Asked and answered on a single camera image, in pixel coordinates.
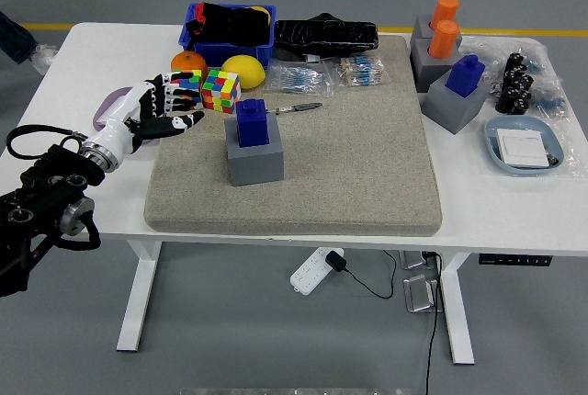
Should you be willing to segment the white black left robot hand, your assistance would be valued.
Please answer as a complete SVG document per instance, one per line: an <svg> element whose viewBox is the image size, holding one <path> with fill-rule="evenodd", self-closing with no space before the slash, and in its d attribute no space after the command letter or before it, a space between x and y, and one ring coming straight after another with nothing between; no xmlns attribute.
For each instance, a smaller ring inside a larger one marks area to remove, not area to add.
<svg viewBox="0 0 588 395"><path fill-rule="evenodd" d="M195 77L192 71L175 71L137 83L108 116L105 127L86 142L121 160L144 141L184 133L204 118L202 111L194 109L199 91L187 86Z"/></svg>

